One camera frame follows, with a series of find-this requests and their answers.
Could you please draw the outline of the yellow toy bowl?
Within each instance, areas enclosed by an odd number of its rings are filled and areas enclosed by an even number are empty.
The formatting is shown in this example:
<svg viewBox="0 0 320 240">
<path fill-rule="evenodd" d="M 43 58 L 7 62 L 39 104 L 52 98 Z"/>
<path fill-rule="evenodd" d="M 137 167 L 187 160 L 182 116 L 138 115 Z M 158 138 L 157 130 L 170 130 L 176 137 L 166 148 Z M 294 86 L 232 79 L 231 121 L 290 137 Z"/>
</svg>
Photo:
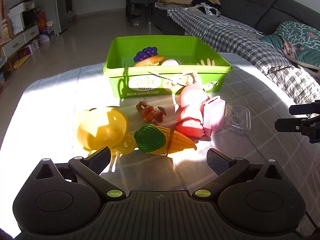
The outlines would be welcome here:
<svg viewBox="0 0 320 240">
<path fill-rule="evenodd" d="M 129 134 L 129 120 L 117 108 L 84 110 L 78 114 L 77 122 L 77 140 L 88 152 L 108 147 L 111 155 L 130 154 L 136 148 L 136 141 Z"/>
</svg>

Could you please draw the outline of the clear plastic tray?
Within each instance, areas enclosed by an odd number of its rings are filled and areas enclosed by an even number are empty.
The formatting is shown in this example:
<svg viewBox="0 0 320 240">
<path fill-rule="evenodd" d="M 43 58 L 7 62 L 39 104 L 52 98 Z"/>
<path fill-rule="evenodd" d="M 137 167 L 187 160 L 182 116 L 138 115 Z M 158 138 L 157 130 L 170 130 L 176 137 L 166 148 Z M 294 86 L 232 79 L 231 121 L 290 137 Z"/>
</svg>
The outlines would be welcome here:
<svg viewBox="0 0 320 240">
<path fill-rule="evenodd" d="M 238 133 L 248 133 L 251 129 L 250 111 L 244 106 L 228 103 L 223 126 Z"/>
</svg>

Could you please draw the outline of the toy corn cob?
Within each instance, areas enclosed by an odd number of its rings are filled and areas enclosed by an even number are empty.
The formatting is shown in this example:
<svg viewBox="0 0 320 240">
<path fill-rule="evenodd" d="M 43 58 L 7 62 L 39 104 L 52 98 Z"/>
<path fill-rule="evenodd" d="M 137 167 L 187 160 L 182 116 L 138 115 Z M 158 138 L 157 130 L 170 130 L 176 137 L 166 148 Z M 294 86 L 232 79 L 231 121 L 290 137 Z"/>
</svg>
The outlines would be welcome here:
<svg viewBox="0 0 320 240">
<path fill-rule="evenodd" d="M 167 127 L 147 124 L 135 131 L 140 151 L 153 155 L 170 155 L 184 150 L 197 150 L 195 143 L 182 133 Z"/>
</svg>

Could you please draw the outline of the brown toy hand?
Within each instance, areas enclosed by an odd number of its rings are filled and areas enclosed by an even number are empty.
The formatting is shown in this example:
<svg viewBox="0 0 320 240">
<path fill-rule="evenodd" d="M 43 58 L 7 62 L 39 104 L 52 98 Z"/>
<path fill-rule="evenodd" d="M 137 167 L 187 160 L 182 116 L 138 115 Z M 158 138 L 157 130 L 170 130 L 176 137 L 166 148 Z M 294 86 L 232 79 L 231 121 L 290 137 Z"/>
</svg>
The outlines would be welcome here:
<svg viewBox="0 0 320 240">
<path fill-rule="evenodd" d="M 215 66 L 215 61 L 207 58 L 206 60 L 201 60 L 200 65 L 202 65 L 202 66 Z"/>
</svg>

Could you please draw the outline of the pink round toy figure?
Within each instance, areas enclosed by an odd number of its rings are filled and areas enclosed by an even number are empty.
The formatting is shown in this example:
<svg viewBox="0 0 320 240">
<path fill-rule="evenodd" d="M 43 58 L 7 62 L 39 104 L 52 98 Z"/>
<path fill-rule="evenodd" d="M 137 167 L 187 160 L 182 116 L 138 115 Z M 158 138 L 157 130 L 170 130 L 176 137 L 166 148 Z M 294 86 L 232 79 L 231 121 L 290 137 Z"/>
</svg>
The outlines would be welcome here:
<svg viewBox="0 0 320 240">
<path fill-rule="evenodd" d="M 209 96 L 200 85 L 187 85 L 180 93 L 180 113 L 175 129 L 187 137 L 204 136 L 203 111 Z"/>
</svg>

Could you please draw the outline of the teal patterned pillow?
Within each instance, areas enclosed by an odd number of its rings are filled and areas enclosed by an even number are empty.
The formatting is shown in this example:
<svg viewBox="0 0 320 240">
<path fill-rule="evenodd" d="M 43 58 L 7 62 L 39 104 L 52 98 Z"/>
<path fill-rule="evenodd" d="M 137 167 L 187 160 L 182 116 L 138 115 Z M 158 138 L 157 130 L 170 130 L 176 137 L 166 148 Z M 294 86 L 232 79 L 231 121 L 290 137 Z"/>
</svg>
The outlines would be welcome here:
<svg viewBox="0 0 320 240">
<path fill-rule="evenodd" d="M 271 35 L 261 38 L 288 60 L 319 70 L 319 30 L 303 23 L 285 21 Z"/>
</svg>

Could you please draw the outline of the orange toy lobster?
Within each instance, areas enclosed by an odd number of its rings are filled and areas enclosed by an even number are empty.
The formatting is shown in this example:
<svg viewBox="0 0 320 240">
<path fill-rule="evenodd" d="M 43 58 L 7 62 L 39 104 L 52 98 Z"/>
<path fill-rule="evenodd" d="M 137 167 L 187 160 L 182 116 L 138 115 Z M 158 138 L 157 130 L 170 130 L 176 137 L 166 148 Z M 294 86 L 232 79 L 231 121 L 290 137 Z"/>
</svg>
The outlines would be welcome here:
<svg viewBox="0 0 320 240">
<path fill-rule="evenodd" d="M 164 107 L 158 106 L 157 109 L 155 109 L 145 101 L 137 103 L 136 110 L 141 114 L 142 119 L 145 122 L 152 124 L 159 124 L 163 122 L 164 116 L 167 115 L 167 111 Z"/>
</svg>

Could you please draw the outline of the grey checked blanket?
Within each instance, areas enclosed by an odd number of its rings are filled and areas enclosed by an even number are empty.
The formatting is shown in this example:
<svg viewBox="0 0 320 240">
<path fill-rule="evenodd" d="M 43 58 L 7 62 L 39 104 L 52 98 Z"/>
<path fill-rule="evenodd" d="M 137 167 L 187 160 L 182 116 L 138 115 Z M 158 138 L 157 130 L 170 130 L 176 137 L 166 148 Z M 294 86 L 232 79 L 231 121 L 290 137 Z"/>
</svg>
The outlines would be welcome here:
<svg viewBox="0 0 320 240">
<path fill-rule="evenodd" d="M 225 16 L 206 15 L 197 9 L 156 3 L 155 7 L 183 28 L 185 35 L 201 39 L 217 52 L 233 53 L 247 60 L 273 81 L 295 103 L 319 99 L 319 83 L 290 62 L 254 28 Z"/>
</svg>

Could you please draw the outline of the pink white toy egg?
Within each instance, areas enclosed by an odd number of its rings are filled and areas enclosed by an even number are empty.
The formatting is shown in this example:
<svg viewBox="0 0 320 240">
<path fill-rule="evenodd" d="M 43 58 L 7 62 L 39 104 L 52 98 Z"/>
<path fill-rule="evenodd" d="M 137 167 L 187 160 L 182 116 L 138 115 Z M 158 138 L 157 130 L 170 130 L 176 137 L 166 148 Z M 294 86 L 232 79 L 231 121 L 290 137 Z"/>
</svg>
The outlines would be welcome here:
<svg viewBox="0 0 320 240">
<path fill-rule="evenodd" d="M 162 62 L 162 66 L 179 66 L 179 62 L 175 59 L 167 59 Z"/>
</svg>

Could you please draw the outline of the orange toy hamburger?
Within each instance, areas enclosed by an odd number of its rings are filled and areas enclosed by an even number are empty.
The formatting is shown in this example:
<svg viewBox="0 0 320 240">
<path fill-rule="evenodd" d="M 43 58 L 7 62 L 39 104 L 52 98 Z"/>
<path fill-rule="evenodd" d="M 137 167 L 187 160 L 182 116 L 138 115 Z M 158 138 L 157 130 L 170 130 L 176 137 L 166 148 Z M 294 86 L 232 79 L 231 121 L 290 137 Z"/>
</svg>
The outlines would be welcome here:
<svg viewBox="0 0 320 240">
<path fill-rule="evenodd" d="M 144 60 L 136 63 L 134 66 L 135 66 L 135 67 L 157 66 L 157 65 L 159 65 L 161 62 L 163 62 L 164 59 L 165 59 L 164 56 L 156 55 L 156 56 L 152 56 L 152 57 L 149 57 L 149 58 L 147 58 L 147 59 L 144 59 Z"/>
</svg>

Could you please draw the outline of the purple toy grapes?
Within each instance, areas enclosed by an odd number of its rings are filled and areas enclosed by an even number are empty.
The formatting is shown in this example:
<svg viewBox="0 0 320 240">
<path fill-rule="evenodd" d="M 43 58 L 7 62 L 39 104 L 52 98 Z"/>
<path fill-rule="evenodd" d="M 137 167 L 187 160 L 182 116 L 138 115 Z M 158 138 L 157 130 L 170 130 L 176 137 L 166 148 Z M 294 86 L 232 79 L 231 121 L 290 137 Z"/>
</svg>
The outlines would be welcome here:
<svg viewBox="0 0 320 240">
<path fill-rule="evenodd" d="M 143 50 L 139 51 L 135 55 L 133 60 L 135 63 L 138 63 L 138 62 L 143 61 L 145 59 L 148 59 L 150 57 L 157 56 L 158 55 L 157 50 L 158 50 L 157 47 L 144 48 Z"/>
</svg>

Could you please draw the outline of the white drawer cabinet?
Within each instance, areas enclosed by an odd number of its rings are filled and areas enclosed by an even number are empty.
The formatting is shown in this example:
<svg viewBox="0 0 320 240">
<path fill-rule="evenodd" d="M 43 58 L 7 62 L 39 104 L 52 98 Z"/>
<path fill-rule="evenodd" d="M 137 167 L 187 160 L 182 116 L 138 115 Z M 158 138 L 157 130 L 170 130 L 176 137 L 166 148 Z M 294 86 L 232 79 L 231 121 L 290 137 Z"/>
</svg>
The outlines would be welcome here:
<svg viewBox="0 0 320 240">
<path fill-rule="evenodd" d="M 16 51 L 25 46 L 29 41 L 39 35 L 38 25 L 20 32 L 12 40 L 1 45 L 1 57 L 11 57 Z"/>
</svg>

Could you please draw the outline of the red box on floor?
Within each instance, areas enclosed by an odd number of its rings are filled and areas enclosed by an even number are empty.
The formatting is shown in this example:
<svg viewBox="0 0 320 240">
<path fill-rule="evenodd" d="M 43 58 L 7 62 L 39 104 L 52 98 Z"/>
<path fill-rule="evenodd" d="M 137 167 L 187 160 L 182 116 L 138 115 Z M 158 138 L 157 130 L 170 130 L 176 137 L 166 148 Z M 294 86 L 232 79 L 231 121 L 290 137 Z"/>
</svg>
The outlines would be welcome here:
<svg viewBox="0 0 320 240">
<path fill-rule="evenodd" d="M 37 23 L 39 26 L 39 31 L 43 31 L 47 28 L 46 15 L 44 11 L 37 11 Z"/>
</svg>

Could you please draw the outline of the microwave oven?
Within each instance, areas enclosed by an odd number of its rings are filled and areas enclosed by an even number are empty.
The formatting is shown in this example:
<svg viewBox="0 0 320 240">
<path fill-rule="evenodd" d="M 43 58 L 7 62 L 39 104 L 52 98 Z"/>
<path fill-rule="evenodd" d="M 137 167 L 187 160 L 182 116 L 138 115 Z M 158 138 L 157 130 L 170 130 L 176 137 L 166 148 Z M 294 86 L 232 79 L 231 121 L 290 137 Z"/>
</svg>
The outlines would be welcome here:
<svg viewBox="0 0 320 240">
<path fill-rule="evenodd" d="M 37 22 L 35 9 L 10 14 L 9 18 L 12 23 L 12 31 L 14 35 L 24 31 Z"/>
</svg>

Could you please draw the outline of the silver refrigerator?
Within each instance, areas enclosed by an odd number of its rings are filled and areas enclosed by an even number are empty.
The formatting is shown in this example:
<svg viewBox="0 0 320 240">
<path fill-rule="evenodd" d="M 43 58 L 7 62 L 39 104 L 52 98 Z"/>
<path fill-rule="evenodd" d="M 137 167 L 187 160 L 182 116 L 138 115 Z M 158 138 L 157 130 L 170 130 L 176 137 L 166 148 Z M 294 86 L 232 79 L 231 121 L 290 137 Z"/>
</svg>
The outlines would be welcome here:
<svg viewBox="0 0 320 240">
<path fill-rule="evenodd" d="M 59 35 L 68 28 L 65 0 L 48 0 L 47 20 L 52 21 L 55 34 Z"/>
</svg>

